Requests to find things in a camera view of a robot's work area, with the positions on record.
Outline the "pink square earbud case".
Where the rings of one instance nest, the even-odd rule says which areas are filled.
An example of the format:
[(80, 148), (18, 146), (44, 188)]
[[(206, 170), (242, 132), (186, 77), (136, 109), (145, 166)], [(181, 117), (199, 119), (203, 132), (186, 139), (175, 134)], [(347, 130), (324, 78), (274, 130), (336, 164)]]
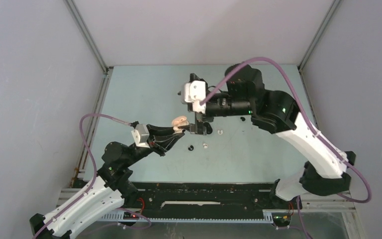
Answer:
[(182, 131), (182, 129), (180, 129), (180, 126), (188, 126), (189, 124), (190, 123), (187, 120), (186, 116), (179, 116), (179, 117), (173, 119), (172, 123), (171, 123), (175, 133), (179, 133)]

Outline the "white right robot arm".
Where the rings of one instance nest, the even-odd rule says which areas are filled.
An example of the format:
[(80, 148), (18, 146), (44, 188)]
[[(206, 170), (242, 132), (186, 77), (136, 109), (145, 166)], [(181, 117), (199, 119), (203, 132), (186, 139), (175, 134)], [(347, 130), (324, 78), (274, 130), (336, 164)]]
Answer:
[(226, 91), (210, 91), (208, 83), (196, 74), (184, 84), (183, 103), (195, 113), (193, 133), (202, 134), (198, 127), (215, 117), (248, 115), (254, 126), (282, 138), (305, 156), (301, 171), (275, 181), (269, 195), (275, 208), (305, 193), (329, 196), (349, 190), (351, 176), (346, 171), (354, 164), (353, 152), (327, 147), (290, 94), (265, 89), (260, 70), (245, 66), (236, 71), (230, 66), (227, 73), (232, 77)]

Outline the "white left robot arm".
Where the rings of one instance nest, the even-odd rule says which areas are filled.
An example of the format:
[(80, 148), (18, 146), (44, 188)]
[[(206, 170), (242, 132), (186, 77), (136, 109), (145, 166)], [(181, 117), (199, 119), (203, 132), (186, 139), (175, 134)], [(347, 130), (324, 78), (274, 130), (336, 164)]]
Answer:
[(129, 167), (152, 153), (165, 156), (185, 135), (185, 130), (137, 122), (133, 127), (134, 142), (108, 143), (101, 157), (103, 166), (80, 191), (55, 210), (30, 218), (35, 239), (74, 239), (110, 211), (136, 204), (138, 190), (129, 181), (133, 173)]

